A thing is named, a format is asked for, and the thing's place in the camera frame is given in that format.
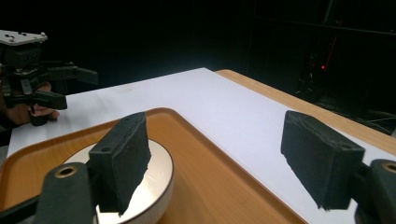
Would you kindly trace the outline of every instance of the bolt hole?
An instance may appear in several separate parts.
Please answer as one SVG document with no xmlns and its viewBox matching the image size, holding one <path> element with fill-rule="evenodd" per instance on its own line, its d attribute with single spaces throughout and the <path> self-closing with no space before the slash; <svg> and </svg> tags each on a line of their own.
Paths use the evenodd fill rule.
<svg viewBox="0 0 396 224">
<path fill-rule="evenodd" d="M 68 177 L 70 175 L 75 174 L 76 171 L 77 171 L 77 167 L 76 166 L 66 166 L 63 169 L 57 171 L 55 173 L 55 176 L 57 178 L 65 178 L 65 177 Z"/>
</svg>

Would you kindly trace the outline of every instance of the black background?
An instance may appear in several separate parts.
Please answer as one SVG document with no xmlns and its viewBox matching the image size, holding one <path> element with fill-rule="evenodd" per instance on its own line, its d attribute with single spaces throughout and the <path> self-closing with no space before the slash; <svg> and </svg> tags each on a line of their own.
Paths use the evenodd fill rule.
<svg viewBox="0 0 396 224">
<path fill-rule="evenodd" d="M 3 30 L 46 33 L 43 60 L 70 61 L 98 72 L 98 86 L 69 80 L 69 94 L 206 67 L 232 69 L 353 119 L 364 117 L 367 109 L 396 114 L 395 39 L 252 25 L 248 19 L 250 14 L 367 31 L 396 30 L 392 1 L 334 1 L 326 23 L 330 2 L 18 1 L 2 3 L 0 22 Z M 314 67 L 313 54 L 318 55 Z M 326 71 L 318 69 L 323 64 Z"/>
</svg>

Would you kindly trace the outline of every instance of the wooden tray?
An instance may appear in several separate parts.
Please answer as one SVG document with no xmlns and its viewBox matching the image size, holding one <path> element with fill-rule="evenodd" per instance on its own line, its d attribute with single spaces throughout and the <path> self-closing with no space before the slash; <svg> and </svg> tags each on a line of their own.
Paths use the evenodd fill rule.
<svg viewBox="0 0 396 224">
<path fill-rule="evenodd" d="M 176 111 L 156 108 L 146 115 L 148 138 L 163 145 L 175 165 L 174 193 L 159 223 L 304 223 Z M 10 156 L 0 173 L 0 211 L 38 195 L 49 170 L 100 141 L 117 122 L 34 144 Z"/>
</svg>

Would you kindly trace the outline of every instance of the white table surface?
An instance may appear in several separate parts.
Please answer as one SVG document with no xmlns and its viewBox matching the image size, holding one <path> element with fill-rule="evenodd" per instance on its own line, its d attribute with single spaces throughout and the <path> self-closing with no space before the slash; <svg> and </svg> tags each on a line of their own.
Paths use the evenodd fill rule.
<svg viewBox="0 0 396 224">
<path fill-rule="evenodd" d="M 34 143 L 157 107 L 176 110 L 308 223 L 355 223 L 355 202 L 325 212 L 280 153 L 289 107 L 205 68 L 67 95 L 56 122 L 13 130 L 8 156 Z M 363 162 L 396 157 L 345 134 L 366 149 Z"/>
</svg>

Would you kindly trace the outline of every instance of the black foam pad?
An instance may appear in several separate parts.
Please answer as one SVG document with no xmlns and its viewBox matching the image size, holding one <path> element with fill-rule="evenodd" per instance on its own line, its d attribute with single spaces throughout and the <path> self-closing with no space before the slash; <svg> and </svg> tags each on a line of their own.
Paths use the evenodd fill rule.
<svg viewBox="0 0 396 224">
<path fill-rule="evenodd" d="M 364 148 L 318 119 L 287 111 L 281 153 L 318 208 L 348 208 L 347 181 L 361 167 Z"/>
</svg>

